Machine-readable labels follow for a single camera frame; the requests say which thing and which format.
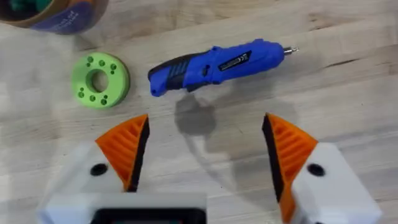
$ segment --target screwdriver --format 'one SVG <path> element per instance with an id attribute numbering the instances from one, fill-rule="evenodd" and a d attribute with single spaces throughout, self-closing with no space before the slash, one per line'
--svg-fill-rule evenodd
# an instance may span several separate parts
<path id="1" fill-rule="evenodd" d="M 168 90 L 194 91 L 202 86 L 219 85 L 225 80 L 246 77 L 276 68 L 286 55 L 299 49 L 256 39 L 235 47 L 214 46 L 202 53 L 188 54 L 166 61 L 148 73 L 152 96 Z"/>

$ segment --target light wooden surface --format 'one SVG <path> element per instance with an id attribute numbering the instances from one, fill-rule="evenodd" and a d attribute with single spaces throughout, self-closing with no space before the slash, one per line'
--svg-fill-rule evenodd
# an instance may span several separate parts
<path id="1" fill-rule="evenodd" d="M 301 51 L 272 71 L 154 98 L 147 71 L 176 56 L 255 38 Z M 206 192 L 210 223 L 280 223 L 266 111 L 339 145 L 398 223 L 398 1 L 110 0 L 76 36 L 0 25 L 0 223 L 35 223 L 50 179 L 80 141 L 150 116 L 142 192 Z M 70 91 L 88 52 L 121 58 L 127 98 L 92 110 Z"/>

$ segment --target ridged orange surface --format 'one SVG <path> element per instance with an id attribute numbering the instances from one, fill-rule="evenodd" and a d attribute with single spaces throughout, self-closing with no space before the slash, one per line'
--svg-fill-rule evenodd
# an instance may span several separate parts
<path id="1" fill-rule="evenodd" d="M 292 183 L 305 164 L 318 141 L 300 128 L 273 114 L 266 114 L 274 137 L 275 151 L 279 161 L 280 174 L 284 183 L 279 206 L 285 223 L 292 218 L 295 202 Z"/>
<path id="2" fill-rule="evenodd" d="M 122 180 L 125 190 L 130 187 L 137 155 L 143 155 L 143 152 L 139 152 L 144 150 L 139 148 L 139 142 L 147 119 L 146 114 L 130 119 L 96 140 L 97 145 Z"/>

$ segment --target green donut-shaped part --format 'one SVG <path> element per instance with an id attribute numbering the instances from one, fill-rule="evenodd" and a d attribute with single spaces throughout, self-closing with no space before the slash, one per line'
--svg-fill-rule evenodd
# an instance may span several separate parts
<path id="1" fill-rule="evenodd" d="M 102 92 L 95 90 L 93 75 L 104 72 L 108 86 Z M 79 59 L 73 68 L 72 92 L 85 106 L 92 108 L 109 108 L 118 104 L 127 95 L 130 87 L 130 76 L 124 64 L 111 55 L 92 53 Z"/>

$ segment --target orange triangular piece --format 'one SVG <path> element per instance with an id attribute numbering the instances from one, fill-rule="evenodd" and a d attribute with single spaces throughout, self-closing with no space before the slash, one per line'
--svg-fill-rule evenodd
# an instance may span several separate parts
<path id="1" fill-rule="evenodd" d="M 148 137 L 149 121 L 145 114 L 117 125 L 96 140 L 125 191 L 137 190 Z"/>
<path id="2" fill-rule="evenodd" d="M 262 130 L 268 145 L 275 193 L 285 223 L 292 218 L 295 203 L 292 182 L 318 141 L 309 134 L 273 114 L 266 114 Z"/>

